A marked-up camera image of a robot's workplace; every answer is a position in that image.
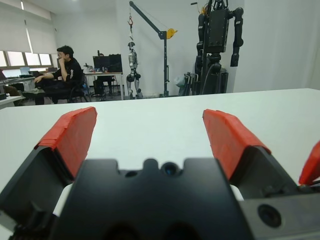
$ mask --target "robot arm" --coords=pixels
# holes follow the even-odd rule
[[[231,12],[232,17],[234,17],[234,42],[233,42],[233,54],[231,57],[231,67],[237,67],[239,62],[239,50],[244,44],[242,39],[242,26],[244,20],[242,18],[244,10],[238,7],[236,10]]]

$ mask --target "chair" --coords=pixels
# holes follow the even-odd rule
[[[86,86],[85,75],[82,70],[82,78],[80,80],[72,80],[66,83],[69,88],[61,89],[56,93],[47,94],[47,97],[53,98],[55,100],[67,100],[68,103],[75,103],[75,98],[82,98],[88,103],[84,92],[84,86]]]

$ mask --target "person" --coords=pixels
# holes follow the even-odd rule
[[[35,89],[25,91],[23,96],[34,99],[36,105],[44,105],[46,95],[54,95],[72,88],[68,84],[70,81],[80,81],[82,79],[82,69],[78,61],[74,58],[74,50],[70,46],[62,46],[57,49],[60,69],[55,73],[48,73],[34,79]],[[54,104],[58,99],[52,97]]]
[[[104,56],[105,55],[103,53],[100,53],[99,55],[99,57],[104,57]],[[112,81],[113,81],[112,76],[98,76],[96,79],[96,85],[98,86],[98,88],[104,88],[105,87],[104,82],[107,82],[109,87],[109,95],[112,95]]]

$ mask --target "silver humanoid robot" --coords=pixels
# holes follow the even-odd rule
[[[133,32],[132,32],[132,26],[133,21],[132,17],[130,16],[129,19],[129,25],[130,25],[130,42],[128,44],[130,53],[129,53],[129,66],[131,68],[131,73],[126,77],[126,85],[128,88],[128,94],[130,95],[130,99],[134,99],[133,97],[133,90],[131,89],[131,83],[134,82],[135,90],[136,90],[136,99],[143,99],[144,96],[141,92],[141,89],[139,88],[139,80],[141,78],[141,75],[137,72],[138,68],[138,58],[137,53],[134,49],[135,43],[133,38]]]

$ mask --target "black humanoid robot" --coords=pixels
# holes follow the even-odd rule
[[[239,62],[239,50],[244,44],[242,40],[242,26],[244,10],[238,7],[234,11],[228,9],[226,0],[209,0],[199,15],[199,43],[196,48],[198,55],[195,62],[195,73],[199,75],[196,94],[217,94],[226,91],[226,83],[222,81],[221,55],[226,51],[229,20],[235,18],[235,37],[233,42],[233,54],[231,67],[237,67]]]

